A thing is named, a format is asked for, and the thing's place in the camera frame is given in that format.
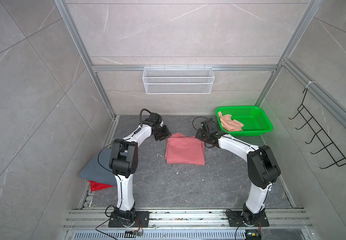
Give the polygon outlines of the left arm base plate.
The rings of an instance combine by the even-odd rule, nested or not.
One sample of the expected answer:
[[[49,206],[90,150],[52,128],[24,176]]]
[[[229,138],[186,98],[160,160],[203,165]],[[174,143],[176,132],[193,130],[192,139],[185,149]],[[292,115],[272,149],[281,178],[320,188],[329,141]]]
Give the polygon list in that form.
[[[148,211],[119,211],[111,213],[109,228],[138,228],[148,227],[151,212]]]

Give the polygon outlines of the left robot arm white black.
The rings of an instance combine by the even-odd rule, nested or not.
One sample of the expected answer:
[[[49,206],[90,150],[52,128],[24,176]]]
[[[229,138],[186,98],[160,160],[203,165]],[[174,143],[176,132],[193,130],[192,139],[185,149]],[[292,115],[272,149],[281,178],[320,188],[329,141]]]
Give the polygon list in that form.
[[[139,164],[139,146],[150,136],[155,137],[156,141],[162,141],[172,135],[159,114],[142,109],[139,117],[140,124],[131,134],[114,140],[109,162],[118,191],[114,217],[126,226],[136,220],[133,178]]]

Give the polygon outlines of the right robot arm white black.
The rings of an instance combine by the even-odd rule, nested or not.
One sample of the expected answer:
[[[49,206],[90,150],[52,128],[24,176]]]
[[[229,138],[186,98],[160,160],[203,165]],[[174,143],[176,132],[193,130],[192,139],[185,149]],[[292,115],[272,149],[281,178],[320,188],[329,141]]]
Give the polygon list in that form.
[[[247,226],[259,223],[259,219],[265,214],[269,192],[281,175],[271,148],[267,145],[261,147],[251,145],[234,138],[221,131],[213,119],[202,121],[195,137],[213,147],[227,150],[246,161],[251,188],[248,199],[243,205],[241,218]]]

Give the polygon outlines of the pink-red t-shirt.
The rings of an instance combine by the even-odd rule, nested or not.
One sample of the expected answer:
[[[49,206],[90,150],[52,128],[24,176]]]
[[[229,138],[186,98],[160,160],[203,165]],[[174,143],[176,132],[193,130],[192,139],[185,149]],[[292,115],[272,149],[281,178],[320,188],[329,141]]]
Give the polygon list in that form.
[[[167,140],[165,158],[168,164],[205,166],[204,148],[199,139],[176,133]]]

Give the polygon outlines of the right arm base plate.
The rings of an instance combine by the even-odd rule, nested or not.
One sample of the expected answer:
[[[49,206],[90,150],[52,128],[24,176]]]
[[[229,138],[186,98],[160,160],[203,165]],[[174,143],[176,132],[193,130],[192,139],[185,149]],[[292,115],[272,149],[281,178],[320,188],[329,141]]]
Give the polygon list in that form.
[[[252,214],[248,210],[244,211],[225,211],[230,227],[248,226],[248,227],[269,227],[269,222],[265,210],[257,214]]]

